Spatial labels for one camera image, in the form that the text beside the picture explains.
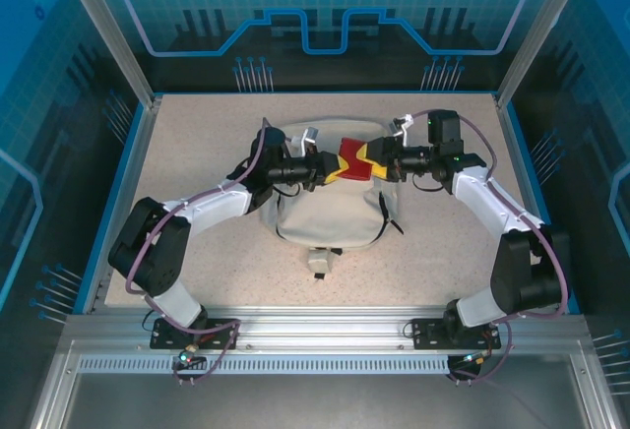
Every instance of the white backpack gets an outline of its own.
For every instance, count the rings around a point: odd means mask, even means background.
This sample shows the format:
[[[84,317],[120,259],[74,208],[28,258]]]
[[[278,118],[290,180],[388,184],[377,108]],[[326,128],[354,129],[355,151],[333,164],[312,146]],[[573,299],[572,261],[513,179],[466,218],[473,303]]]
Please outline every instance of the white backpack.
[[[391,135],[381,124],[353,119],[325,119],[281,127],[288,137],[300,136],[308,127],[317,129],[319,151],[338,153],[342,138],[371,141]],[[289,147],[291,155],[298,155]],[[289,187],[279,187],[288,195]],[[340,178],[300,191],[294,197],[274,191],[260,209],[261,218],[279,238],[309,248],[308,266],[318,278],[331,270],[333,254],[376,243],[398,217],[398,186],[372,177],[368,181]]]

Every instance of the beige table surface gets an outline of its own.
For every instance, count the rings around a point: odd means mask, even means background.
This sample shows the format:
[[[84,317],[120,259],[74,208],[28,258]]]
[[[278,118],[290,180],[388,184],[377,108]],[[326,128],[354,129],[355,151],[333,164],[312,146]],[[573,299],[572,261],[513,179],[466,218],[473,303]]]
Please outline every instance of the beige table surface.
[[[496,149],[495,172],[518,201],[521,195],[490,94],[170,94],[163,97],[136,200],[167,201],[215,186],[248,154],[266,116],[277,126],[322,117],[381,122],[427,108],[455,109],[469,117]],[[426,125],[410,129],[411,144],[428,145]],[[462,125],[466,152],[489,154]],[[419,183],[433,185],[423,177]],[[223,222],[189,244],[182,277],[206,305],[445,304],[488,285],[497,244],[466,206],[442,191],[423,193],[402,184],[399,217],[373,247],[336,258],[325,280],[306,266],[307,251],[283,242],[257,213]],[[113,274],[105,304],[145,306],[126,294]]]

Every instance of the metal base plate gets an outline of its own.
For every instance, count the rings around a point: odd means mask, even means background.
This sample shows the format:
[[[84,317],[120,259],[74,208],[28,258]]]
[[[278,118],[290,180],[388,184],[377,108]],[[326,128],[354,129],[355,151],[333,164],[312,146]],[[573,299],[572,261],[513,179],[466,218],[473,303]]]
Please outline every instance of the metal base plate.
[[[455,347],[447,337],[442,319],[413,319],[411,320],[411,332],[413,335],[413,348],[415,350],[484,350],[488,348],[488,342],[482,336],[472,338]],[[492,348],[501,348],[499,334],[492,338]]]
[[[231,321],[233,321],[233,319],[208,319],[209,326],[212,326],[213,328]],[[211,338],[200,342],[199,348],[204,350],[223,350],[232,331],[233,329],[219,331]],[[149,347],[160,350],[181,350],[185,348],[186,345],[193,343],[193,339],[194,337],[191,334],[185,334],[178,331],[164,319],[156,319]],[[234,339],[234,342],[231,344],[229,349],[236,348],[237,340],[238,337]]]

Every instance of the speckled work surface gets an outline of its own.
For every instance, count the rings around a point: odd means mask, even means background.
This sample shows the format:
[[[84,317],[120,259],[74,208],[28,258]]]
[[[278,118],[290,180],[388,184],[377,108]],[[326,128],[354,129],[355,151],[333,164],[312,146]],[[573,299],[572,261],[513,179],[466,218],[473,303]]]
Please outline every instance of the speckled work surface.
[[[322,117],[388,122],[427,108],[455,109],[477,124],[496,149],[496,178],[521,201],[491,95],[414,93],[166,95],[136,200],[183,198],[216,185],[247,156],[263,116],[278,126]],[[462,137],[467,152],[489,160],[465,125]],[[428,145],[424,123],[411,127],[409,142]],[[428,177],[418,183],[433,185]],[[405,235],[389,228],[370,249],[336,258],[325,280],[309,272],[305,249],[282,242],[258,214],[232,219],[191,241],[183,280],[200,302],[232,306],[445,304],[488,285],[497,244],[466,206],[406,183],[399,216]],[[144,306],[126,294],[119,274],[105,303]]]

